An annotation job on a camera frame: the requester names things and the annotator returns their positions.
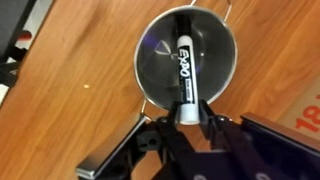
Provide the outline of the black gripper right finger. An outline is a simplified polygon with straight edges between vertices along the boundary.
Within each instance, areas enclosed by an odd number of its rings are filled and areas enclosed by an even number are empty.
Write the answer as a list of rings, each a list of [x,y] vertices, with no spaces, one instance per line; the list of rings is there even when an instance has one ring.
[[[272,136],[284,140],[291,145],[295,145],[316,157],[320,157],[320,144],[316,139],[303,135],[251,112],[244,113],[241,118],[243,121],[257,126],[262,131],[267,132]]]

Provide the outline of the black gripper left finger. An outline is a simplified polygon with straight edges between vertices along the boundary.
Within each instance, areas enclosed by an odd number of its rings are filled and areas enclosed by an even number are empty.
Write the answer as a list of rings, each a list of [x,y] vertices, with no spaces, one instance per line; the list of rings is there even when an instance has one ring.
[[[96,180],[105,166],[147,120],[148,117],[140,113],[120,122],[109,136],[77,165],[75,168],[77,176],[84,180]]]

